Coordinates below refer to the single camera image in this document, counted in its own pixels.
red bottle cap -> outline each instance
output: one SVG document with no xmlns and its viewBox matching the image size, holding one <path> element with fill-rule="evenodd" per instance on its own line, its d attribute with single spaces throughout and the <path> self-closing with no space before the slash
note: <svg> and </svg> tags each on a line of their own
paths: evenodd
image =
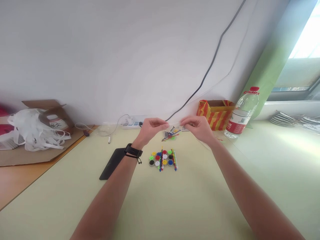
<svg viewBox="0 0 320 240">
<path fill-rule="evenodd" d="M 251 88 L 250 88 L 250 91 L 256 92 L 256 91 L 258 91 L 259 89 L 260 89 L 259 87 L 251 87 Z"/>
</svg>

light green desk surface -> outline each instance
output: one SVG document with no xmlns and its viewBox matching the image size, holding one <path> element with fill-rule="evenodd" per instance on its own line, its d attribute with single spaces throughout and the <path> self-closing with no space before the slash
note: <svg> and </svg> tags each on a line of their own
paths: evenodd
<svg viewBox="0 0 320 240">
<path fill-rule="evenodd" d="M 215 134 L 301 233 L 316 239 L 320 159 L 313 141 L 318 135 L 264 121 L 253 127 L 236 141 Z M 104 184 L 99 176 L 114 149 L 125 147 L 138 133 L 119 129 L 111 144 L 95 133 L 84 139 L 0 212 L 0 239 L 69 239 Z M 306 139 L 312 141 L 308 146 L 302 143 Z M 143 149 L 114 239 L 254 239 L 211 151 L 190 132 L 176 141 L 160 140 L 158 134 Z M 177 172 L 165 167 L 160 173 L 148 165 L 151 152 L 161 145 L 176 150 Z"/>
</svg>

windowsill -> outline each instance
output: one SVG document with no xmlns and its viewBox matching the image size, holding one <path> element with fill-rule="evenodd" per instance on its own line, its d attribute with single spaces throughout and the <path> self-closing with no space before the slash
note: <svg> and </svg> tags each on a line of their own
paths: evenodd
<svg viewBox="0 0 320 240">
<path fill-rule="evenodd" d="M 260 114 L 255 120 L 268 120 L 277 112 L 284 112 L 288 115 L 317 117 L 320 116 L 320 101 L 268 101 L 264 104 Z"/>
<path fill-rule="evenodd" d="M 264 105 L 320 103 L 320 100 L 267 101 Z"/>
</svg>

smartphone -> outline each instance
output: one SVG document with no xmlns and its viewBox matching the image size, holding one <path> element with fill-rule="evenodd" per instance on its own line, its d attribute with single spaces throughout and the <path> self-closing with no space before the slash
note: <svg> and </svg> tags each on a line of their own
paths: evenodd
<svg viewBox="0 0 320 240">
<path fill-rule="evenodd" d="M 117 148 L 114 150 L 109 162 L 101 173 L 100 180 L 108 180 L 113 171 L 117 168 L 118 164 L 121 162 L 125 156 L 125 148 Z"/>
</svg>

bottle label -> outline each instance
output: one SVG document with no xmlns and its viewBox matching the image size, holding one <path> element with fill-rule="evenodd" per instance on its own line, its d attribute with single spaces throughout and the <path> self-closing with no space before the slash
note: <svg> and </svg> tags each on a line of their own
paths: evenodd
<svg viewBox="0 0 320 240">
<path fill-rule="evenodd" d="M 227 125 L 227 131 L 233 134 L 241 134 L 249 122 L 251 117 L 239 116 L 235 113 L 232 113 L 232 116 Z"/>
<path fill-rule="evenodd" d="M 68 125 L 62 119 L 56 118 L 50 121 L 50 127 L 52 127 L 53 129 L 64 130 L 68 128 Z"/>
</svg>

